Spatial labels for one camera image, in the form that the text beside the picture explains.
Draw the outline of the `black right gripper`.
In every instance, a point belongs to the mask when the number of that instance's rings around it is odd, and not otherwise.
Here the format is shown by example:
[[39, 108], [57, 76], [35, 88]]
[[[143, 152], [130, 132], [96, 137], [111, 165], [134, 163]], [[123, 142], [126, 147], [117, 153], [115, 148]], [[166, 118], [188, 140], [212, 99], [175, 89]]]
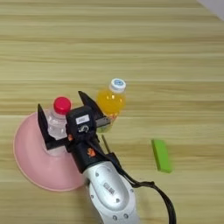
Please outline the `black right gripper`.
[[89, 122], [77, 124], [74, 118], [66, 125], [66, 136], [57, 139], [50, 134], [46, 115], [41, 105], [38, 105], [38, 126], [45, 141], [46, 148], [50, 151], [60, 146], [65, 146], [71, 153], [80, 173], [90, 166], [100, 162], [110, 161], [117, 165], [117, 157], [113, 152], [105, 154], [100, 146], [96, 129], [109, 124], [109, 119], [104, 116], [97, 103], [86, 93], [79, 91], [79, 96], [85, 106], [89, 106], [94, 113], [94, 118]]

